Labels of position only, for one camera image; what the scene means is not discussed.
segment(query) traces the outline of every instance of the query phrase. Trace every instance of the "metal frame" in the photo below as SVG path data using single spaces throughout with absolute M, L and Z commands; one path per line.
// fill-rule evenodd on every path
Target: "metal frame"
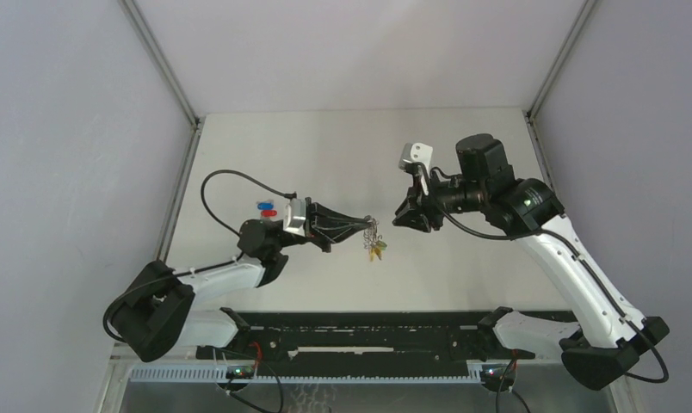
M 155 257 L 166 262 L 166 257 L 169 255 L 171 240 L 174 237 L 176 222 L 179 218 L 179 212 L 182 210 L 182 202 L 184 193 L 188 183 L 191 168 L 194 165 L 194 157 L 196 150 L 199 147 L 199 139 L 201 138 L 201 130 L 204 127 L 204 121 L 200 120 L 196 129 L 192 132 L 187 145 L 186 152 L 182 160 L 182 166 L 179 169 L 179 174 L 176 177 L 174 185 L 174 194 L 171 198 L 169 209 L 166 212 L 166 220 L 161 228 L 161 234 L 158 236 L 158 244 Z
M 178 79 L 176 79 L 176 75 L 174 75 L 174 71 L 171 69 L 169 60 L 166 59 L 164 52 L 161 50 L 161 46 L 156 40 L 156 36 L 153 35 L 151 28 L 148 26 L 148 22 L 146 22 L 143 17 L 138 3 L 136 0 L 119 0 L 118 3 L 132 23 L 136 34 L 139 36 L 141 43 L 143 43 L 143 47 L 145 47 L 153 60 L 153 64 L 158 68 L 158 71 L 164 78 L 164 82 L 169 86 L 171 93 L 174 94 L 176 102 L 182 109 L 184 116 L 186 116 L 191 126 L 197 126 L 199 119 L 196 116 L 194 108 L 192 108 L 186 94 L 184 94 L 181 84 Z
M 183 195 L 186 191 L 189 174 L 191 172 L 195 153 L 201 138 L 203 120 L 200 120 L 197 117 L 194 109 L 188 101 L 181 84 L 179 84 L 178 80 L 176 79 L 174 71 L 171 69 L 168 60 L 164 56 L 164 53 L 156 40 L 156 37 L 153 35 L 148 23 L 143 17 L 136 0 L 119 0 L 119 3 L 135 28 L 136 33 L 140 37 L 146 51 L 151 56 L 153 63 L 159 69 L 163 80 L 166 82 L 176 98 L 176 101 L 179 104 L 184 116 L 193 127 L 193 132 L 182 160 L 182 166 L 177 176 L 174 196 L 172 197 L 169 211 L 167 212 L 166 221 L 164 222 L 156 251 L 156 256 L 159 259 L 165 260 L 169 253 L 170 243 L 176 228 L 176 221 L 178 218 L 178 213 L 181 209 Z M 561 72 L 567 58 L 570 56 L 573 47 L 577 44 L 578 38 L 586 26 L 586 22 L 589 20 L 598 4 L 599 0 L 585 0 L 582 9 L 579 11 L 574 23 L 572 24 L 570 33 L 567 35 L 562 47 L 559 50 L 557 58 L 554 60 L 551 69 L 547 73 L 547 76 L 541 85 L 530 110 L 526 113 L 528 132 L 531 136 L 532 144 L 534 145 L 536 157 L 541 166 L 542 175 L 544 175 L 544 179 L 547 184 L 552 187 L 552 174 L 548 166 L 548 162 L 544 156 L 544 151 L 541 145 L 541 137 L 535 127 L 535 118 L 541 110 L 544 101 L 547 99 L 547 95 L 556 81 L 559 73 Z M 179 372 L 187 372 L 189 370 L 201 370 L 203 366 L 207 366 L 208 368 L 213 365 L 213 361 L 197 360 L 196 348 L 177 348 L 155 363 L 145 365 L 145 367 L 142 367 L 141 364 L 142 363 L 140 363 L 135 353 L 128 346 L 116 345 L 114 347 L 111 360 L 108 364 L 108 370 L 102 383 L 102 389 L 100 395 L 98 396 L 96 406 L 97 413 L 117 413 L 120 411 L 120 406 L 122 404 L 127 383 L 134 372 L 139 372 L 139 370 L 144 369 L 154 372 L 157 370 L 171 369 L 172 367 L 176 367 L 176 370 Z M 472 365 L 470 361 L 466 361 L 466 364 L 469 367 Z M 187 374 L 183 374 L 178 376 L 178 380 L 181 382 L 188 382 L 187 380 L 191 379 L 187 379 L 187 377 L 189 377 Z M 456 379 L 473 380 L 474 378 L 466 376 L 465 378 Z M 631 380 L 616 380 L 612 385 L 610 385 L 609 389 L 618 412 L 644 413 L 646 411 L 639 397 L 638 386 Z
M 474 335 L 476 330 L 471 329 L 476 319 L 484 316 L 486 311 L 466 311 L 466 312 L 447 312 L 447 313 L 377 313 L 355 315 L 354 313 L 262 313 L 251 312 L 243 313 L 244 318 L 248 318 L 253 324 L 250 339 L 258 340 L 263 350 L 263 360 L 281 375 L 282 383 L 295 384 L 421 384 L 421 385 L 440 385 L 440 384 L 479 384 L 481 383 L 480 372 L 485 366 L 491 368 L 496 365 L 505 366 L 510 356 L 506 356 L 507 351 L 497 350 L 487 361 L 480 361 L 473 358 L 471 350 L 455 346 L 453 340 L 461 340 L 470 343 L 468 338 Z M 534 315 L 548 318 L 568 319 L 571 317 L 569 311 L 543 311 L 536 312 Z M 356 321 L 364 324 L 361 328 L 362 333 L 354 330 L 342 330 L 343 326 L 350 326 Z M 328 331 L 328 325 L 335 325 L 337 330 Z M 393 346 L 394 342 L 401 343 L 399 331 L 417 331 L 411 334 L 420 335 L 423 339 L 412 340 L 404 344 L 404 348 L 394 346 L 392 355 L 411 353 L 412 359 L 400 360 L 393 363 L 396 368 L 384 369 L 382 374 L 380 369 L 367 371 L 364 366 L 356 367 L 356 370 L 363 373 L 352 373 L 352 375 L 322 375 L 309 373 L 323 368 L 316 366 L 340 364 L 342 367 L 349 367 L 349 363 L 354 362 L 356 354 L 345 352 L 326 352 L 310 353 L 300 344 L 310 345 L 313 343 L 315 333 L 324 336 L 323 339 L 315 339 L 317 342 L 328 344 L 333 342 L 333 336 L 339 333 L 344 336 L 355 337 L 356 342 L 381 342 L 382 338 L 387 340 L 385 345 Z M 301 350 L 302 354 L 293 354 L 291 348 Z M 399 364 L 411 364 L 412 362 L 422 365 L 424 368 L 420 372 L 424 373 L 401 375 Z M 123 403 L 127 384 L 130 382 L 158 382 L 158 383 L 222 383 L 229 381 L 226 372 L 236 367 L 251 365 L 250 360 L 237 360 L 237 358 L 224 361 L 219 357 L 219 353 L 214 353 L 207 348 L 174 348 L 166 356 L 152 363 L 141 363 L 138 356 L 125 345 L 116 345 L 111 356 L 111 361 L 106 372 L 106 379 L 103 390 L 99 396 L 97 413 L 118 413 Z M 556 364 L 557 361 L 522 359 L 524 365 L 536 364 Z M 303 365 L 315 367 L 313 370 L 303 369 Z M 257 383 L 272 383 L 274 378 L 267 375 L 256 379 L 238 379 L 239 382 L 253 381 Z M 640 401 L 637 384 L 626 378 L 618 379 L 609 386 L 607 397 L 615 405 L 615 411 L 620 413 L 644 413 L 645 409 Z
M 592 17 L 596 6 L 600 3 L 600 0 L 584 0 L 582 4 L 582 9 L 577 13 L 577 17 L 574 19 L 572 28 L 569 29 L 569 34 L 564 39 L 564 43 L 561 44 L 559 53 L 556 59 L 553 61 L 547 76 L 544 78 L 544 82 L 539 88 L 539 92 L 536 94 L 533 103 L 531 103 L 531 108 L 528 110 L 528 119 L 533 121 L 536 119 L 536 115 L 541 110 L 544 102 L 547 99 L 548 93 L 551 90 L 553 84 L 564 67 L 566 60 L 572 54 L 572 50 L 577 45 L 577 40 L 584 31 L 587 22 Z

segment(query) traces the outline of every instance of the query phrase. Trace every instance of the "metal floor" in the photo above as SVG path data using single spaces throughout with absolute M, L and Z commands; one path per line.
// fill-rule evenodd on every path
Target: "metal floor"
M 284 385 L 286 413 L 495 411 L 495 393 L 480 385 Z M 616 413 L 609 391 L 583 388 L 562 366 L 522 366 L 516 390 L 535 412 Z M 276 385 L 250 385 L 240 396 L 275 411 Z M 129 383 L 120 409 L 125 413 L 251 413 L 214 383 Z M 524 412 L 515 397 L 501 396 L 501 413 Z

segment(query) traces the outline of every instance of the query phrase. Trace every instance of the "red cable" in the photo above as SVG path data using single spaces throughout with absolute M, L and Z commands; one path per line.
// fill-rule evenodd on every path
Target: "red cable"
M 254 347 L 257 349 L 257 360 L 255 360 L 255 369 L 257 369 L 257 366 L 260 365 L 260 360 L 263 359 L 263 349 L 260 347 L 259 342 L 251 342 L 250 346 L 248 347 Z
M 513 363 L 513 371 L 515 371 L 518 368 L 518 350 L 514 348 L 511 350 L 511 353 L 513 354 L 513 358 L 516 359 L 516 361 Z

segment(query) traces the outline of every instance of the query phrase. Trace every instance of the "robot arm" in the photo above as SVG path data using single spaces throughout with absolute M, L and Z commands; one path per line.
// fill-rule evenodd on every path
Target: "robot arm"
M 112 325 L 142 361 L 154 361 L 175 346 L 224 347 L 246 329 L 234 311 L 198 311 L 204 302 L 275 280 L 287 264 L 283 248 L 312 243 L 331 252 L 371 225 L 371 218 L 352 218 L 310 198 L 293 198 L 280 221 L 250 219 L 240 227 L 242 254 L 231 262 L 174 274 L 161 261 L 150 262 L 106 310 Z
M 424 232 L 439 230 L 451 213 L 480 211 L 505 236 L 516 240 L 547 273 L 577 318 L 559 323 L 501 307 L 481 321 L 487 345 L 561 359 L 583 385 L 599 390 L 628 372 L 639 357 L 668 335 L 660 317 L 645 317 L 612 285 L 579 241 L 554 192 L 535 179 L 517 180 L 503 145 L 491 135 L 465 138 L 455 146 L 461 174 L 429 169 L 432 148 L 407 144 L 399 167 L 413 185 L 392 222 Z

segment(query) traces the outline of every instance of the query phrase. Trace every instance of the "black cable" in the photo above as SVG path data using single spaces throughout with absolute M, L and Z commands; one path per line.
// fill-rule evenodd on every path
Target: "black cable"
M 620 317 L 624 319 L 627 314 L 624 312 L 624 310 L 622 310 L 622 307 L 620 307 L 620 305 L 617 303 L 617 301 L 612 296 L 612 294 L 609 293 L 609 290 L 604 285 L 604 283 L 602 283 L 602 280 L 600 280 L 599 276 L 596 274 L 595 270 L 591 267 L 591 265 L 589 265 L 589 263 L 586 260 L 579 258 L 581 256 L 581 254 L 574 247 L 574 245 L 572 245 L 572 243 L 570 243 L 568 239 L 560 236 L 556 232 L 549 231 L 549 230 L 541 230 L 541 233 L 558 239 L 561 243 L 563 243 L 566 246 L 567 249 L 569 249 L 569 251 L 572 252 L 572 254 L 578 259 L 579 263 L 582 264 L 582 267 L 584 267 L 584 269 L 587 270 L 587 272 L 590 274 L 590 276 L 592 277 L 592 280 L 594 280 L 594 282 L 597 284 L 599 289 L 602 291 L 602 294 L 605 296 L 607 301 L 609 301 L 609 304 L 612 305 L 612 307 L 615 309 L 617 314 L 619 314 Z M 625 373 L 625 375 L 631 379 L 636 379 L 639 381 L 644 381 L 646 383 L 653 383 L 653 384 L 662 384 L 662 383 L 665 383 L 666 381 L 668 381 L 668 379 L 670 378 L 670 373 L 668 372 L 668 366 L 665 364 L 665 360 L 663 360 L 663 356 L 660 355 L 660 352 L 658 352 L 658 349 L 655 348 L 655 344 L 653 344 L 650 341 L 650 339 L 647 338 L 645 333 L 643 333 L 642 330 L 637 325 L 635 325 L 635 323 L 633 321 L 630 321 L 630 320 L 624 320 L 624 321 L 627 322 L 627 325 L 629 325 L 630 328 L 633 329 L 635 334 L 637 334 L 640 337 L 640 340 L 642 340 L 645 343 L 645 345 L 650 349 L 652 355 L 655 356 L 655 360 L 658 361 L 658 364 L 660 365 L 660 370 L 663 374 L 660 379 L 654 379 L 654 378 L 639 376 L 637 374 L 630 373 L 630 372 Z
M 368 224 L 371 222 L 371 217 L 369 218 L 351 218 L 351 217 L 346 217 L 346 218 L 340 218 L 340 217 L 328 217 L 328 220 L 331 220 L 333 222 L 344 222 L 347 224 Z
M 443 179 L 453 179 L 456 176 L 460 176 L 460 174 L 448 175 L 445 172 L 443 172 L 439 166 L 433 166 L 432 169 L 430 170 L 430 172 L 433 170 L 436 170 L 440 174 L 440 176 L 442 176 Z
M 254 410 L 257 410 L 257 411 L 259 411 L 260 413 L 282 413 L 283 405 L 285 404 L 285 395 L 284 395 L 284 391 L 283 391 L 283 389 L 282 389 L 282 383 L 280 382 L 280 377 L 278 377 L 278 375 L 277 375 L 277 373 L 275 372 L 275 370 L 273 370 L 273 367 L 271 367 L 270 365 L 268 365 L 267 363 L 265 363 L 265 362 L 262 361 L 262 360 L 258 360 L 256 357 L 252 357 L 251 355 L 247 355 L 247 354 L 243 354 L 243 353 L 238 353 L 238 352 L 236 352 L 236 351 L 227 350 L 227 349 L 225 349 L 225 348 L 216 348 L 216 349 L 217 349 L 218 351 L 222 352 L 222 354 L 231 354 L 231 355 L 234 355 L 234 356 L 237 356 L 237 357 L 244 357 L 244 358 L 249 359 L 249 360 L 257 361 L 259 364 L 262 364 L 263 366 L 267 367 L 268 370 L 273 374 L 273 377 L 275 377 L 275 381 L 277 382 L 277 385 L 278 385 L 278 392 L 280 393 L 280 407 L 278 408 L 277 411 L 265 410 L 265 409 L 263 409 L 263 408 L 260 407 L 260 406 L 254 405 L 254 404 L 253 404 L 252 402 L 250 402 L 249 400 L 246 400 L 246 399 L 244 399 L 244 398 L 241 398 L 237 393 L 235 393 L 235 392 L 233 392 L 233 391 L 227 391 L 227 387 L 232 383 L 232 381 L 234 380 L 234 377 L 232 377 L 232 378 L 227 382 L 227 384 L 223 387 L 223 388 L 225 389 L 225 391 L 227 391 L 227 395 L 228 395 L 229 397 L 234 398 L 235 400 L 237 400 L 237 401 L 240 402 L 241 404 L 244 404 L 244 405 L 246 405 L 246 406 L 248 406 L 248 407 L 250 407 L 250 408 L 252 408 L 252 409 L 254 409 Z
M 424 164 L 423 163 L 417 163 L 417 166 L 422 168 L 422 171 L 426 176 L 427 168 L 424 166 Z M 663 374 L 660 379 L 654 379 L 654 378 L 639 376 L 637 374 L 630 373 L 630 372 L 625 373 L 625 375 L 631 379 L 637 379 L 640 381 L 644 381 L 646 383 L 653 383 L 653 384 L 661 384 L 661 383 L 665 383 L 666 381 L 668 381 L 668 379 L 670 378 L 670 373 L 668 372 L 668 366 L 665 364 L 665 360 L 663 360 L 663 357 L 660 355 L 658 350 L 655 348 L 655 344 L 653 344 L 650 341 L 650 339 L 647 338 L 647 336 L 642 332 L 642 330 L 637 325 L 635 325 L 634 322 L 629 321 L 629 320 L 624 320 L 624 318 L 627 316 L 627 314 L 622 310 L 622 307 L 620 307 L 620 305 L 617 303 L 617 301 L 615 301 L 615 298 L 612 296 L 612 294 L 609 293 L 609 290 L 604 285 L 602 280 L 600 280 L 599 276 L 596 274 L 596 272 L 591 267 L 591 265 L 589 265 L 589 263 L 586 260 L 580 258 L 581 254 L 574 247 L 574 245 L 571 242 L 569 242 L 569 240 L 560 236 L 556 232 L 544 230 L 541 228 L 538 230 L 535 230 L 535 231 L 527 232 L 527 233 L 522 234 L 522 235 L 518 235 L 518 236 L 500 236 L 500 235 L 484 234 L 483 232 L 475 231 L 474 229 L 463 225 L 460 221 L 458 221 L 452 215 L 450 215 L 444 209 L 442 209 L 439 202 L 436 202 L 436 201 L 434 201 L 434 199 L 432 199 L 432 191 L 431 190 L 429 191 L 429 198 L 431 200 L 433 200 L 433 204 L 437 207 L 437 209 L 440 211 L 440 213 L 442 213 L 442 215 L 444 215 L 445 218 L 448 219 L 448 221 L 453 223 L 453 225 L 457 226 L 459 229 L 463 230 L 464 232 L 467 232 L 468 234 L 471 234 L 475 237 L 479 237 L 479 238 L 483 238 L 483 239 L 489 239 L 489 240 L 493 240 L 493 241 L 514 241 L 514 240 L 524 238 L 524 237 L 532 237 L 534 235 L 548 235 L 549 237 L 554 237 L 557 240 L 559 240 L 561 243 L 563 243 L 566 246 L 566 248 L 572 252 L 574 257 L 579 261 L 579 263 L 582 265 L 582 267 L 584 267 L 584 269 L 590 274 L 590 276 L 592 277 L 594 282 L 597 284 L 599 289 L 602 291 L 602 294 L 609 301 L 610 305 L 612 305 L 612 307 L 615 309 L 617 314 L 619 314 L 620 317 L 623 318 L 622 321 L 627 322 L 627 325 L 629 325 L 630 328 L 635 331 L 635 334 L 637 334 L 640 337 L 640 339 L 645 343 L 645 345 L 650 349 L 652 355 L 655 356 L 655 359 L 658 361 L 658 364 L 660 365 L 660 370 Z
M 287 200 L 291 200 L 291 199 L 296 198 L 298 196 L 295 192 L 293 192 L 292 194 L 285 194 L 285 193 L 282 193 L 276 189 L 272 189 L 271 187 L 258 181 L 257 179 L 253 178 L 252 176 L 249 176 L 249 175 L 247 175 L 243 172 L 240 172 L 238 170 L 215 170 L 214 172 L 207 175 L 207 177 L 204 178 L 204 181 L 201 182 L 201 186 L 199 189 L 199 196 L 201 197 L 201 204 L 204 206 L 204 209 L 207 210 L 207 213 L 209 214 L 210 217 L 212 217 L 212 219 L 217 221 L 218 224 L 224 226 L 227 230 L 229 230 L 231 233 L 233 233 L 234 235 L 236 235 L 238 237 L 239 237 L 239 231 L 237 231 L 234 228 L 232 228 L 231 226 L 229 226 L 225 221 L 219 219 L 219 217 L 217 217 L 217 215 L 215 215 L 214 212 L 212 211 L 212 208 L 209 207 L 209 204 L 207 203 L 207 198 L 204 196 L 204 189 L 207 187 L 207 183 L 209 182 L 209 180 L 214 178 L 217 175 L 225 175 L 225 174 L 242 177 L 242 178 L 254 183 L 258 187 L 263 188 L 263 189 L 265 189 L 265 190 L 267 190 L 273 194 L 276 194 L 278 196 L 281 196 Z
M 425 176 L 428 176 L 428 175 L 427 175 L 427 167 L 424 165 L 424 163 L 418 162 L 418 163 L 416 163 L 416 165 L 417 165 L 418 168 L 420 168 L 420 169 L 422 170 L 422 172 L 423 172 L 423 174 L 424 174 Z M 444 172 L 442 172 L 442 170 L 440 170 L 438 167 L 434 167 L 434 168 L 432 168 L 432 170 L 439 170 L 444 176 L 447 175 L 447 174 L 445 174 Z M 459 220 L 455 219 L 455 217 L 453 217 L 450 213 L 448 213 L 447 211 L 445 211 L 445 210 L 442 208 L 442 206 L 440 205 L 440 202 L 437 202 L 437 201 L 435 200 L 435 198 L 434 198 L 434 193 L 433 193 L 433 191 L 432 191 L 432 188 L 429 187 L 429 179 L 426 179 L 426 181 L 427 181 L 427 186 L 428 186 L 428 189 L 429 189 L 428 199 L 430 199 L 430 201 L 432 201 L 432 204 L 437 208 L 437 210 L 440 211 L 440 213 L 441 213 L 445 218 L 447 218 L 448 221 L 450 221 L 451 223 L 453 223 L 453 225 L 455 225 L 456 227 L 458 227 L 458 229 L 460 229 L 460 230 L 462 230 L 462 231 L 464 231 L 464 232 L 467 232 L 468 234 L 470 234 L 470 235 L 472 235 L 472 236 L 474 236 L 474 237 L 483 238 L 483 239 L 489 239 L 489 240 L 491 240 L 491 241 L 513 241 L 513 240 L 516 240 L 516 239 L 519 239 L 519 238 L 531 237 L 531 236 L 533 236 L 533 235 L 537 235 L 537 234 L 539 233 L 539 231 L 540 231 L 540 230 L 538 230 L 538 231 L 531 231 L 531 232 L 527 232 L 527 233 L 522 234 L 522 235 L 515 235 L 515 236 L 509 236 L 509 235 L 493 235 L 493 234 L 485 234 L 485 233 L 480 232 L 480 231 L 475 231 L 473 228 L 469 228 L 469 227 L 465 226 L 464 224 L 462 224 Z
M 528 404 L 526 403 L 526 400 L 524 400 L 520 394 L 518 394 L 518 391 L 511 390 L 511 393 L 513 393 L 514 396 L 518 399 L 521 404 L 523 404 L 523 408 L 526 409 L 526 413 L 531 413 L 531 409 L 528 408 Z
M 213 264 L 213 265 L 209 265 L 209 266 L 206 266 L 206 267 L 195 268 L 193 271 L 189 270 L 189 271 L 184 271 L 184 272 L 181 272 L 181 273 L 178 273 L 178 274 L 169 274 L 169 275 L 166 275 L 166 276 L 164 276 L 164 277 L 157 278 L 157 279 L 155 279 L 155 280 L 146 282 L 146 283 L 144 283 L 144 284 L 141 284 L 141 285 L 139 285 L 139 286 L 136 286 L 136 287 L 135 287 L 134 289 L 132 289 L 132 290 L 129 290 L 129 291 L 124 292 L 123 294 L 121 294 L 120 296 L 118 296 L 117 299 L 114 299 L 113 302 L 110 303 L 110 305 L 108 306 L 108 308 L 107 308 L 107 309 L 105 310 L 105 312 L 102 314 L 102 329 L 105 330 L 105 334 L 107 334 L 110 338 L 116 340 L 117 342 L 126 342 L 126 340 L 124 340 L 123 337 L 118 336 L 117 334 L 115 334 L 115 333 L 110 329 L 110 326 L 108 325 L 108 323 L 110 322 L 110 317 L 112 316 L 111 313 L 113 312 L 113 307 L 117 306 L 121 301 L 123 301 L 124 299 L 126 299 L 126 297 L 127 297 L 128 295 L 130 295 L 130 294 L 132 294 L 132 293 L 135 293 L 136 291 L 138 291 L 138 290 L 140 290 L 140 289 L 142 289 L 142 288 L 146 288 L 146 287 L 152 286 L 152 285 L 154 285 L 154 284 L 157 284 L 157 283 L 159 283 L 159 282 L 165 282 L 165 281 L 168 281 L 168 280 L 174 280 L 174 279 L 176 279 L 176 278 L 181 278 L 181 277 L 186 276 L 186 275 L 193 275 L 193 274 L 200 273 L 200 272 L 202 272 L 202 271 L 209 271 L 210 269 L 216 269 L 216 268 L 225 267 L 225 266 L 227 266 L 227 265 L 233 264 L 235 261 L 239 261 L 239 259 L 242 258 L 242 255 L 243 255 L 243 254 L 244 254 L 244 253 L 240 252 L 240 253 L 239 253 L 239 256 L 238 256 L 236 259 L 230 260 L 230 261 L 228 261 L 228 262 L 221 262 L 221 263 L 219 263 L 219 264 Z
M 508 376 L 508 373 L 510 372 L 511 368 L 518 362 L 518 359 L 514 358 L 511 359 L 510 363 L 508 363 L 508 366 L 506 366 L 503 375 L 501 376 L 501 382 L 498 385 L 498 390 L 496 391 L 496 413 L 500 413 L 501 411 L 501 391 L 504 388 L 504 382 L 506 376 Z

